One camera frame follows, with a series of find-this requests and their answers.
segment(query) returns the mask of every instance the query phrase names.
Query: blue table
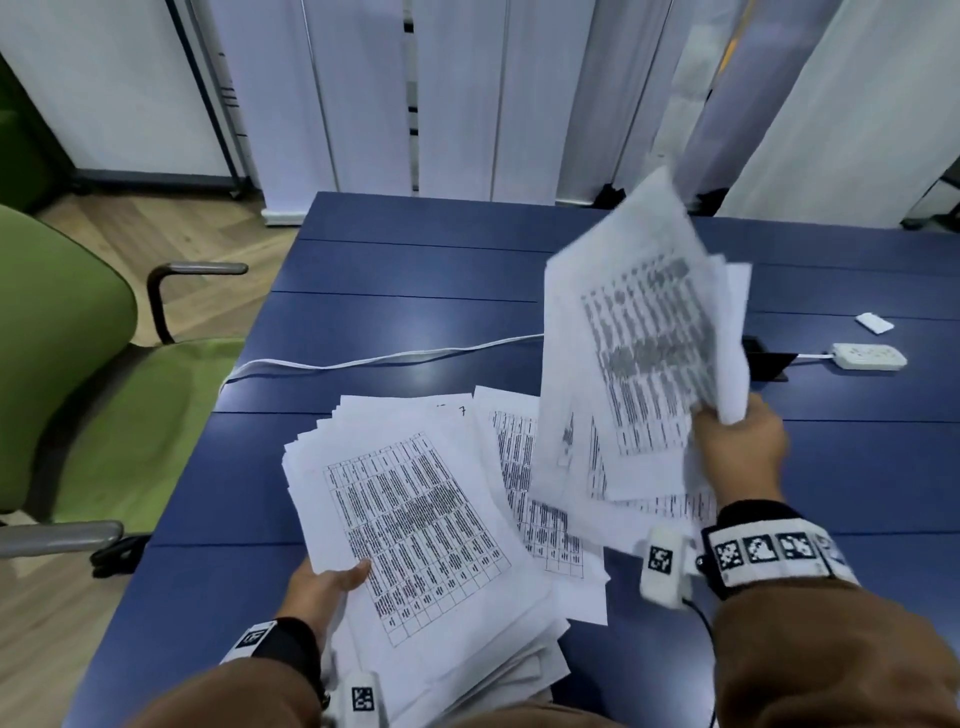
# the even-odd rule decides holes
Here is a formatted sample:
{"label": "blue table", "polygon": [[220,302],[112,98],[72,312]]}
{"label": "blue table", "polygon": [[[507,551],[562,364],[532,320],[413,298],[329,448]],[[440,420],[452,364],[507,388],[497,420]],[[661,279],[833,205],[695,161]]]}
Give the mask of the blue table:
{"label": "blue table", "polygon": [[[334,364],[542,331],[542,271],[597,210],[321,193],[241,361]],[[960,247],[952,235],[700,218],[707,247],[755,264],[746,330],[774,350],[876,340],[873,310],[908,357],[893,376],[792,367],[762,387],[793,442],[784,489],[839,535],[860,579],[930,617],[954,645],[960,617]],[[303,556],[280,468],[283,445],[342,394],[423,396],[476,384],[538,394],[538,342],[231,384],[173,494],[78,691],[71,726],[112,727],[216,663],[275,609]],[[607,553],[610,626],[564,637],[558,699],[628,723],[701,728],[712,661],[690,614],[641,602],[638,561]],[[713,600],[698,599],[712,609]],[[170,633],[176,625],[176,637]]]}

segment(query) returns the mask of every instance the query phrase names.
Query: stack of papers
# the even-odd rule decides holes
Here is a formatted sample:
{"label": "stack of papers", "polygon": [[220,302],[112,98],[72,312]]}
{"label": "stack of papers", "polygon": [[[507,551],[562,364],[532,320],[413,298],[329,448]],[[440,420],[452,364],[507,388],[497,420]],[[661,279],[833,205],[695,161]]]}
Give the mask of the stack of papers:
{"label": "stack of papers", "polygon": [[690,409],[746,412],[750,273],[707,253],[665,168],[547,262],[530,494],[571,533],[640,554],[654,524],[715,521]]}
{"label": "stack of papers", "polygon": [[286,446],[315,571],[372,560],[331,627],[333,677],[376,673],[392,726],[526,699],[568,674],[567,619],[607,623],[601,552],[529,496],[538,398],[343,397]]}

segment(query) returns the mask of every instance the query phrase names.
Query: floor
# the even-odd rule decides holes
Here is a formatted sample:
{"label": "floor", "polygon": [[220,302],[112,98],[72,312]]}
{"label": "floor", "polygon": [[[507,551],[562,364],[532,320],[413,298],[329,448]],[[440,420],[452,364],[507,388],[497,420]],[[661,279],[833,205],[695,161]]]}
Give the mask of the floor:
{"label": "floor", "polygon": [[[265,228],[262,202],[159,195],[68,196],[37,217],[97,254],[136,294],[134,343],[157,343],[146,303],[150,270],[170,260],[241,261],[240,277],[163,283],[175,338],[246,335],[297,233]],[[25,522],[23,514],[5,516]],[[90,577],[85,554],[0,561],[0,723],[60,726],[129,577]]]}

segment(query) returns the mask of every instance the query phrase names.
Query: person's left hand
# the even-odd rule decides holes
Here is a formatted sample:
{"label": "person's left hand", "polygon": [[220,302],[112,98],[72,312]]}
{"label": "person's left hand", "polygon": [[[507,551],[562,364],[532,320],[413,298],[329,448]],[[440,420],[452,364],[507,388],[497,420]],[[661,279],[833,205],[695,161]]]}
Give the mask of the person's left hand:
{"label": "person's left hand", "polygon": [[363,584],[370,575],[370,559],[364,559],[353,569],[314,573],[310,557],[303,559],[290,577],[287,594],[276,616],[296,617],[305,622],[324,648],[326,630],[340,605],[340,597]]}

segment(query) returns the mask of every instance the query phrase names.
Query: chair armrest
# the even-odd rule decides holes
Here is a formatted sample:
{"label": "chair armrest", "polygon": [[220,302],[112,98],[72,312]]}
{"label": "chair armrest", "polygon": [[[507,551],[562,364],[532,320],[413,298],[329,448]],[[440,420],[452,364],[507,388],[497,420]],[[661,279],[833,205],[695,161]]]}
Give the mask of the chair armrest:
{"label": "chair armrest", "polygon": [[115,544],[122,536],[120,521],[8,525],[0,528],[0,559],[96,551]]}
{"label": "chair armrest", "polygon": [[160,284],[167,276],[243,276],[250,270],[246,263],[190,263],[176,262],[158,265],[147,276],[147,299],[150,312],[154,315],[156,335],[163,344],[173,344],[174,337],[167,328],[167,317],[163,313],[163,299],[160,297]]}

